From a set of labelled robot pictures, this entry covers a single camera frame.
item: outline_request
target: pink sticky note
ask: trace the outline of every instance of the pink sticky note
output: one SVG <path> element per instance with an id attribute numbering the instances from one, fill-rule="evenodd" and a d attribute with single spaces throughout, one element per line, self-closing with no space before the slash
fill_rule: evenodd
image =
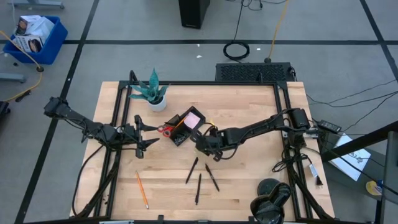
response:
<path id="1" fill-rule="evenodd" d="M 184 124 L 187 125 L 189 128 L 193 129 L 200 121 L 200 118 L 194 115 L 192 112 L 187 114 L 187 118 L 184 120 Z"/>

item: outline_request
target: potted plant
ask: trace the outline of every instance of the potted plant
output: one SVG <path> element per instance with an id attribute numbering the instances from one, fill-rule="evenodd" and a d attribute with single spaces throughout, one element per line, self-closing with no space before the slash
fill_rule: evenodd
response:
<path id="1" fill-rule="evenodd" d="M 133 99 L 143 99 L 148 102 L 149 107 L 152 111 L 159 112 L 164 110 L 166 107 L 166 89 L 168 85 L 162 86 L 159 89 L 159 78 L 157 77 L 155 69 L 152 71 L 152 75 L 149 78 L 149 86 L 145 83 L 138 81 L 139 86 L 132 85 L 131 87 L 141 94 L 131 94 L 130 97 Z"/>

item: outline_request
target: yellow cable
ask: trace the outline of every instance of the yellow cable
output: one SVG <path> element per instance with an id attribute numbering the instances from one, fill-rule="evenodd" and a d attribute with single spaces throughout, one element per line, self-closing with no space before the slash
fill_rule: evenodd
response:
<path id="1" fill-rule="evenodd" d="M 280 27 L 280 23 L 282 22 L 282 20 L 285 17 L 286 14 L 286 9 L 287 9 L 287 5 L 289 4 L 289 0 L 286 1 L 285 6 L 284 6 L 284 10 L 282 11 L 282 15 L 280 15 L 278 24 L 276 25 L 276 29 L 275 29 L 275 33 L 274 33 L 274 38 L 272 39 L 272 44 L 271 44 L 271 50 L 269 51 L 269 55 L 268 58 L 271 58 L 271 54 L 272 51 L 274 50 L 274 43 L 275 43 L 275 39 L 276 39 L 276 34 L 278 33 L 279 27 Z"/>
<path id="2" fill-rule="evenodd" d="M 0 30 L 0 34 L 3 35 L 3 36 L 4 36 L 7 40 L 9 40 L 12 44 L 14 44 L 14 46 L 15 46 L 16 48 L 18 48 L 18 50 L 20 50 L 20 51 L 21 51 L 22 53 L 24 53 L 27 57 L 29 57 L 29 58 L 36 64 L 37 68 L 41 68 L 41 66 L 39 65 L 39 63 L 37 63 L 28 53 L 26 53 L 26 52 L 25 52 L 24 50 L 22 50 L 18 45 L 16 45 L 16 44 L 14 43 L 14 41 L 12 41 L 12 40 L 7 36 L 7 34 L 5 34 L 2 30 Z M 13 99 L 15 99 L 15 98 L 18 98 L 19 96 L 23 95 L 26 91 L 33 90 L 34 88 L 36 88 L 36 87 L 40 84 L 40 82 L 42 81 L 42 77 L 43 77 L 43 73 L 42 73 L 42 72 L 39 72 L 39 73 L 40 73 L 40 77 L 39 77 L 39 80 L 37 81 L 37 83 L 36 83 L 35 85 L 31 86 L 30 88 L 26 89 L 25 91 L 22 91 L 22 92 L 18 93 L 17 95 L 15 95 L 15 96 L 13 96 L 13 97 L 11 97 L 11 98 L 9 98 L 9 99 L 6 99 L 5 102 L 10 102 L 11 100 L 13 100 Z"/>

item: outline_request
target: wooden plank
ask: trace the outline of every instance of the wooden plank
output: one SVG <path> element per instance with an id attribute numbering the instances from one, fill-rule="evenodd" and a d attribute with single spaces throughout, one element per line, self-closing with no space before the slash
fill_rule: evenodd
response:
<path id="1" fill-rule="evenodd" d="M 98 98 L 94 120 L 109 123 L 111 121 L 117 82 L 104 82 Z M 288 83 L 292 107 L 304 108 L 311 119 L 303 83 Z M 170 86 L 167 92 L 167 108 L 159 113 L 152 112 L 145 101 L 131 100 L 128 123 L 134 123 L 134 115 L 139 114 L 145 124 L 158 126 L 175 114 L 181 114 L 195 106 L 207 120 L 212 119 L 220 128 L 241 127 L 276 114 L 275 96 L 269 86 Z M 123 104 L 119 112 L 119 121 Z M 257 197 L 258 183 L 265 178 L 275 178 L 288 182 L 286 171 L 273 173 L 272 167 L 280 161 L 282 140 L 279 132 L 271 132 L 249 139 L 241 145 L 236 155 L 228 160 L 215 162 L 213 158 L 196 151 L 193 142 L 186 141 L 180 147 L 164 138 L 157 131 L 143 133 L 144 139 L 160 138 L 144 153 L 144 159 L 137 159 L 134 151 L 123 151 L 118 174 L 118 183 L 112 218 L 153 220 L 165 215 L 166 220 L 247 220 L 251 215 L 249 204 Z M 317 142 L 306 139 L 308 147 L 318 150 Z M 85 159 L 99 147 L 89 140 Z M 322 188 L 315 185 L 308 161 L 303 161 L 309 191 L 329 215 L 333 216 L 328 186 L 320 156 L 303 149 L 308 154 L 324 183 Z M 195 157 L 199 162 L 191 179 L 185 185 Z M 78 195 L 77 210 L 81 210 L 98 188 L 101 175 L 104 150 L 87 163 L 83 171 Z M 205 170 L 207 163 L 220 187 L 217 192 L 210 176 Z M 140 173 L 147 195 L 149 210 L 135 178 Z M 199 173 L 202 184 L 199 204 L 195 205 L 195 195 Z M 107 203 L 107 194 L 102 201 L 101 213 Z M 285 220 L 294 221 L 292 201 L 284 206 Z M 300 207 L 304 216 L 304 207 Z"/>

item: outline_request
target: succulent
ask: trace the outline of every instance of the succulent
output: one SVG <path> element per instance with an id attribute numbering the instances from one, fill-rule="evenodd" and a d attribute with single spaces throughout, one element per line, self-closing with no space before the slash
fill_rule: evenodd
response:
<path id="1" fill-rule="evenodd" d="M 162 86 L 159 89 L 159 78 L 157 77 L 155 69 L 152 71 L 152 75 L 149 78 L 149 86 L 145 83 L 138 81 L 139 86 L 131 85 L 131 87 L 141 94 L 131 94 L 130 97 L 133 99 L 147 100 L 149 103 L 159 103 L 159 100 L 166 94 L 166 89 L 169 86 Z"/>

